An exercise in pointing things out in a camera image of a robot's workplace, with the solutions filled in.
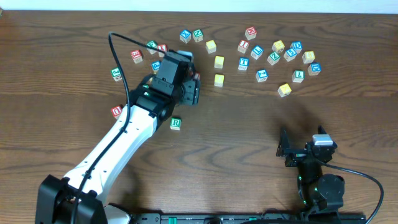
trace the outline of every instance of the black cable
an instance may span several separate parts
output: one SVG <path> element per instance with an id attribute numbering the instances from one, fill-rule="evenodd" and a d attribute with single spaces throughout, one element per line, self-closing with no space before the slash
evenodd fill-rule
<path id="1" fill-rule="evenodd" d="M 284 216 L 284 214 L 283 214 L 282 212 L 280 212 L 280 210 L 277 209 L 277 208 L 268 208 L 265 212 L 263 212 L 263 213 L 261 214 L 261 217 L 262 217 L 263 215 L 267 214 L 269 210 L 275 210 L 275 211 L 277 211 L 277 212 L 281 215 L 281 217 L 282 217 L 284 220 L 287 220 L 287 218 Z"/>
<path id="2" fill-rule="evenodd" d="M 116 62 L 116 65 L 118 65 L 120 74 L 121 74 L 121 76 L 122 76 L 123 84 L 124 84 L 124 90 L 125 90 L 125 92 L 126 92 L 127 116 L 126 116 L 126 120 L 124 121 L 124 125 L 123 125 L 123 127 L 120 129 L 120 131 L 118 132 L 118 134 L 115 135 L 115 137 L 112 139 L 112 141 L 104 148 L 104 150 L 101 152 L 101 154 L 98 155 L 98 157 L 97 157 L 97 158 L 95 159 L 95 161 L 92 163 L 92 165 L 90 166 L 90 168 L 88 168 L 88 170 L 86 171 L 85 176 L 83 177 L 83 180 L 82 180 L 81 183 L 80 183 L 79 189 L 78 189 L 77 194 L 76 194 L 76 197 L 75 197 L 75 204 L 74 204 L 74 206 L 73 206 L 72 217 L 71 217 L 71 220 L 70 220 L 70 223 L 71 223 L 71 224 L 76 223 L 77 208 L 78 208 L 78 204 L 79 204 L 79 198 L 80 198 L 80 195 L 81 195 L 81 193 L 82 193 L 82 191 L 83 191 L 83 187 L 84 187 L 85 184 L 86 184 L 87 179 L 90 177 L 91 172 L 94 170 L 95 166 L 96 166 L 97 163 L 101 160 L 101 158 L 102 158 L 102 157 L 106 154 L 106 152 L 109 150 L 109 148 L 119 139 L 119 137 L 122 135 L 122 133 L 125 132 L 125 130 L 126 130 L 128 124 L 129 124 L 129 120 L 130 120 L 131 105 L 130 105 L 130 97 L 129 97 L 129 87 L 128 87 L 128 85 L 127 85 L 126 77 L 124 76 L 124 72 L 123 72 L 122 66 L 121 66 L 121 64 L 120 64 L 120 61 L 119 61 L 119 59 L 118 59 L 118 56 L 116 55 L 116 51 L 115 51 L 115 49 L 114 49 L 114 47 L 113 47 L 112 35 L 115 35 L 116 37 L 120 37 L 120 38 L 122 38 L 122 39 L 124 39 L 124 40 L 128 40 L 128 41 L 130 41 L 130 42 L 132 42 L 132 43 L 134 43 L 134 44 L 140 45 L 140 46 L 145 47 L 145 48 L 147 48 L 147 49 L 152 49 L 152 50 L 156 50 L 156 51 L 161 52 L 161 53 L 165 53 L 164 51 L 161 51 L 161 50 L 159 50 L 159 49 L 155 49 L 155 48 L 153 48 L 153 47 L 146 46 L 145 44 L 142 44 L 142 43 L 140 43 L 140 42 L 137 42 L 137 41 L 135 41 L 135 40 L 132 40 L 132 39 L 130 39 L 130 38 L 128 38 L 128 37 L 125 37 L 125 36 L 123 36 L 123 35 L 116 34 L 116 33 L 114 33 L 114 32 L 110 32 L 110 33 L 109 33 L 109 35 L 108 35 L 109 47 L 111 48 L 114 61 Z"/>
<path id="3" fill-rule="evenodd" d="M 325 167 L 329 167 L 329 168 L 332 168 L 332 169 L 341 170 L 341 171 L 349 172 L 349 173 L 352 173 L 352 174 L 360 175 L 360 176 L 362 176 L 362 177 L 366 177 L 366 178 L 368 178 L 369 180 L 375 182 L 375 183 L 377 184 L 377 186 L 379 186 L 379 188 L 380 188 L 380 198 L 379 198 L 379 202 L 377 203 L 376 208 L 375 208 L 374 211 L 372 212 L 372 215 L 371 215 L 371 216 L 366 220 L 366 222 L 365 222 L 365 224 L 370 223 L 371 220 L 372 220 L 372 219 L 374 218 L 374 216 L 376 215 L 376 213 L 379 211 L 379 208 L 380 208 L 381 204 L 383 203 L 384 190 L 383 190 L 383 186 L 381 185 L 381 183 L 380 183 L 378 180 L 376 180 L 374 177 L 372 177 L 372 176 L 370 176 L 370 175 L 367 175 L 367 174 L 364 174 L 364 173 L 362 173 L 362 172 L 358 172 L 358 171 L 355 171 L 355 170 L 351 170 L 351 169 L 347 169 L 347 168 L 342 168 L 342 167 L 338 167 L 338 166 L 334 166 L 334 165 L 329 165 L 329 164 L 326 164 L 326 163 L 320 161 L 320 160 L 317 159 L 317 158 L 315 158 L 315 159 L 317 160 L 317 162 L 318 162 L 320 165 L 323 165 L 323 166 L 325 166 Z"/>

